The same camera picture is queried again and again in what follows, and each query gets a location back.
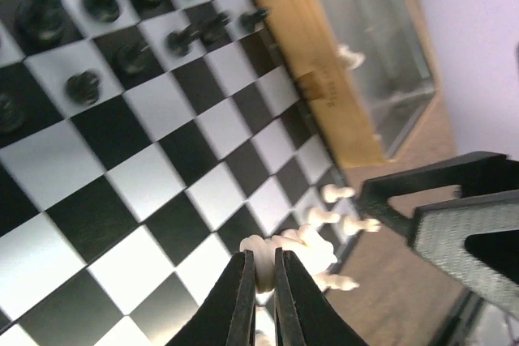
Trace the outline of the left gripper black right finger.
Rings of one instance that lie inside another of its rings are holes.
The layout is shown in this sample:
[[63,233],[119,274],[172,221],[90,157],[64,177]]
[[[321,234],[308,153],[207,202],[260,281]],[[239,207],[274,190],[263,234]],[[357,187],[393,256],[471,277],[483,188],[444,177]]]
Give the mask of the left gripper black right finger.
[[275,251],[277,345],[357,345],[365,341],[332,308],[297,255]]

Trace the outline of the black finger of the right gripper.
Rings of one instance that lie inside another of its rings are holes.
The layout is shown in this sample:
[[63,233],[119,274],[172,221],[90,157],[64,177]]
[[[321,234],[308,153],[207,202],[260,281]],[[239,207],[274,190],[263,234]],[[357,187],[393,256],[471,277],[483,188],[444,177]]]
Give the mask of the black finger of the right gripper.
[[[394,197],[457,186],[453,199],[417,206],[407,217]],[[518,163],[470,152],[362,184],[357,210],[405,238],[415,254],[472,292],[518,315]]]

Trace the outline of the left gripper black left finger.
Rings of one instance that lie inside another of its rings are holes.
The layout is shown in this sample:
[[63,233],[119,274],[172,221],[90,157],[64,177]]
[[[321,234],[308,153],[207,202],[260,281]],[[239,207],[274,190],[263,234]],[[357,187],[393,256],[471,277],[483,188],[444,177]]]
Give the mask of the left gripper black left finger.
[[255,343],[255,263],[251,251],[232,256],[204,303],[169,345]]

